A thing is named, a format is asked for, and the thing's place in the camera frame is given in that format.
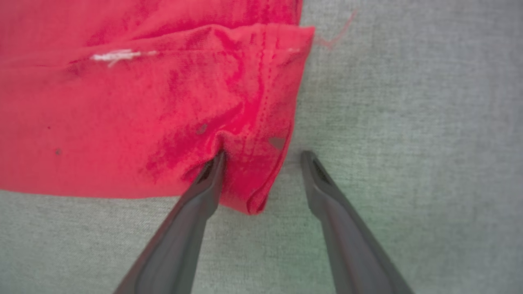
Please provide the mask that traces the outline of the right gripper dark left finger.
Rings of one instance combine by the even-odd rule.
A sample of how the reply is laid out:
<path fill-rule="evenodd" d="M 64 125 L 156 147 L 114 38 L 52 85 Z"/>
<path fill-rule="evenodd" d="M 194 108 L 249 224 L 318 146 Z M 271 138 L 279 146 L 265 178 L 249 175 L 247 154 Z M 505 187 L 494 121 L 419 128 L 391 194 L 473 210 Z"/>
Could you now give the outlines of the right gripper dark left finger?
<path fill-rule="evenodd" d="M 116 287 L 116 294 L 190 294 L 207 221 L 219 206 L 226 155 L 206 163 Z"/>

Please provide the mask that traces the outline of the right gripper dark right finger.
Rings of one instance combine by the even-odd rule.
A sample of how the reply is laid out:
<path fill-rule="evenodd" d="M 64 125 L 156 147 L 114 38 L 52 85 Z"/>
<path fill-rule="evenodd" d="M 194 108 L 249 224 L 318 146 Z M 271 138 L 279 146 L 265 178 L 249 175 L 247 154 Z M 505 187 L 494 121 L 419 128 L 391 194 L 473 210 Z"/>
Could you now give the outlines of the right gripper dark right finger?
<path fill-rule="evenodd" d="M 413 293 L 314 152 L 301 153 L 301 167 L 308 207 L 322 226 L 336 293 Z"/>

